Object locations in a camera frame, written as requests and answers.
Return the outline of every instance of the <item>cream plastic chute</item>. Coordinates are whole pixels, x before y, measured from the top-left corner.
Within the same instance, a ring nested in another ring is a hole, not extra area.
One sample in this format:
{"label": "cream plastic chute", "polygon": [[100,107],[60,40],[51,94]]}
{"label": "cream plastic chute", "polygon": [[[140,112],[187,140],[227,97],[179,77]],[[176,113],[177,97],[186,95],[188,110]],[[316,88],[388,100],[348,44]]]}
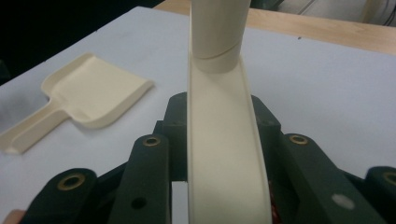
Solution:
{"label": "cream plastic chute", "polygon": [[240,58],[249,2],[192,0],[190,224],[272,223],[262,147]]}

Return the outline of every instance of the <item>dustpan handle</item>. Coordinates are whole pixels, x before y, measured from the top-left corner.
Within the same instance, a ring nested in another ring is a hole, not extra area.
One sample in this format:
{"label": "dustpan handle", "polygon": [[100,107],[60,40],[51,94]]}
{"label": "dustpan handle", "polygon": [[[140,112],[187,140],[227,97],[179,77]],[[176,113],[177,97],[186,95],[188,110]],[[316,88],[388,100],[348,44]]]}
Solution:
{"label": "dustpan handle", "polygon": [[50,100],[33,115],[1,133],[0,149],[6,153],[22,154],[67,118],[60,104]]}

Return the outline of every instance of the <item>cylindrical tube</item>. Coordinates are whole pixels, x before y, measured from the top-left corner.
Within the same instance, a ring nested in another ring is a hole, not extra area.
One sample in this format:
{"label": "cylindrical tube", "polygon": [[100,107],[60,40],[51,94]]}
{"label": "cylindrical tube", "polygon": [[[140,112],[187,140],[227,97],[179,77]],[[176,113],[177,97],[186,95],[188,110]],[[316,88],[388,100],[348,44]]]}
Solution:
{"label": "cylindrical tube", "polygon": [[238,63],[250,0],[191,0],[192,56],[208,73]]}

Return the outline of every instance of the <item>cream plastic dustpan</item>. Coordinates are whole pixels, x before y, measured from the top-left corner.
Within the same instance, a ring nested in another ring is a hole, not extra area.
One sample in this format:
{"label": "cream plastic dustpan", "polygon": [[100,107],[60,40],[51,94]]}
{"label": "cream plastic dustpan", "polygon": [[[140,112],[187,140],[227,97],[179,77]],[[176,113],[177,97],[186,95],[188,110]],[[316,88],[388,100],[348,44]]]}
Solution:
{"label": "cream plastic dustpan", "polygon": [[0,135],[0,149],[23,153],[65,119],[102,128],[121,116],[153,82],[84,54],[47,77],[41,89],[49,102]]}

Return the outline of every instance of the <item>white plastic object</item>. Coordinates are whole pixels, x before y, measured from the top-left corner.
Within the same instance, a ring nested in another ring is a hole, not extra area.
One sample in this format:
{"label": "white plastic object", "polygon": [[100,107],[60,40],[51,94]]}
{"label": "white plastic object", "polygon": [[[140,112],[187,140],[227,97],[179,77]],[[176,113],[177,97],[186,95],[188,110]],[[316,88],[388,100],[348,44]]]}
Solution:
{"label": "white plastic object", "polygon": [[224,73],[238,63],[249,0],[192,0],[191,43],[195,64]]}
{"label": "white plastic object", "polygon": [[88,128],[105,127],[152,85],[93,54],[84,54],[44,80],[41,89],[49,97],[48,104],[1,133],[0,149],[21,154],[68,118]]}
{"label": "white plastic object", "polygon": [[[220,2],[224,5],[231,4],[221,0],[205,3],[208,7],[217,6],[213,13],[221,14],[222,7],[226,6],[218,4]],[[230,17],[235,14],[225,13]],[[198,15],[210,17],[212,20],[216,19],[216,15],[207,15],[202,11]],[[193,53],[196,50],[193,39],[197,35],[201,36],[194,32],[196,18],[191,17],[190,50],[192,52],[189,52],[190,224],[270,224],[272,223],[272,210],[262,146],[248,79],[242,59],[239,57],[239,50],[233,52],[238,57],[231,69],[228,64],[224,67],[224,63],[219,62],[217,57],[207,59],[210,62],[206,63],[205,66],[208,67],[203,69],[202,61],[197,60]],[[234,40],[241,43],[243,32],[238,32],[238,34],[240,36]],[[220,40],[207,39],[207,43],[216,41]]]}

